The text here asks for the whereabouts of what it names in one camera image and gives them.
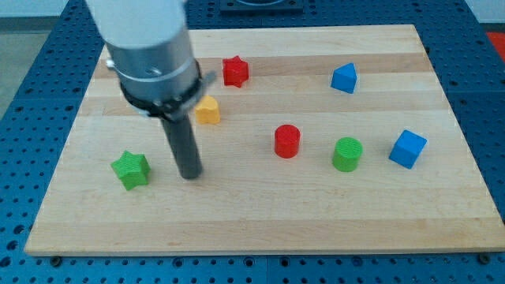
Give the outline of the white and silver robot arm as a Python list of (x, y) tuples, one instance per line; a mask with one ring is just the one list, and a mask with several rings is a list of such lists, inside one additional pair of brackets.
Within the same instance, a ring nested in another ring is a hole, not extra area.
[(184, 0), (87, 0), (107, 45), (107, 65), (127, 100), (152, 117), (178, 121), (198, 104), (215, 72), (193, 55)]

